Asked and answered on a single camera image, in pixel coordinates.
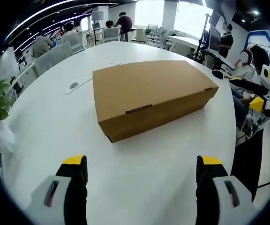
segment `box lid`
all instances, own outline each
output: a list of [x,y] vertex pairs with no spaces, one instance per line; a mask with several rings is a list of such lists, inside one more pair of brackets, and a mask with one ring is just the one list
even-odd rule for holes
[[161,60],[94,71],[93,87],[100,122],[217,85],[186,61]]

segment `black shirt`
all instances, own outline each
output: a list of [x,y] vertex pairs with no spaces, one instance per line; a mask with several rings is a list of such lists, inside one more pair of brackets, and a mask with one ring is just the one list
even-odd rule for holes
[[[232,46],[233,45],[232,34],[231,33],[224,33],[223,36],[220,38],[220,44]],[[225,49],[222,47],[219,49],[219,54],[225,58],[227,57],[228,53],[229,53],[228,49]]]

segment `round white table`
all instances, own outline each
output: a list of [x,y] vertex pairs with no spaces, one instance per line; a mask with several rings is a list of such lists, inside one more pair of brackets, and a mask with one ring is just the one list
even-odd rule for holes
[[[69,95],[67,87],[97,69],[152,60],[185,60],[219,89],[197,112],[110,143],[97,122],[92,80]],[[16,152],[4,158],[4,181],[21,209],[62,161],[84,154],[88,224],[195,224],[197,156],[217,157],[230,173],[235,151],[228,81],[188,58],[134,43],[110,42],[65,59],[25,90],[6,122],[17,142]]]

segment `cardboard box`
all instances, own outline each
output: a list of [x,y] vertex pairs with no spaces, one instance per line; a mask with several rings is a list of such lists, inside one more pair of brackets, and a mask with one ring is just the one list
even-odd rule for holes
[[116,142],[203,108],[218,86],[186,61],[149,61],[93,72],[97,120]]

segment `computer mouse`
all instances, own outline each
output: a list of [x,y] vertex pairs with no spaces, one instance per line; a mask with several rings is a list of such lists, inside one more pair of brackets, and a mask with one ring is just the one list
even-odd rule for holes
[[217,77],[218,79],[223,79],[224,78],[224,76],[223,76],[223,73],[222,72],[220,72],[219,70],[212,70],[212,74],[215,76],[215,77]]

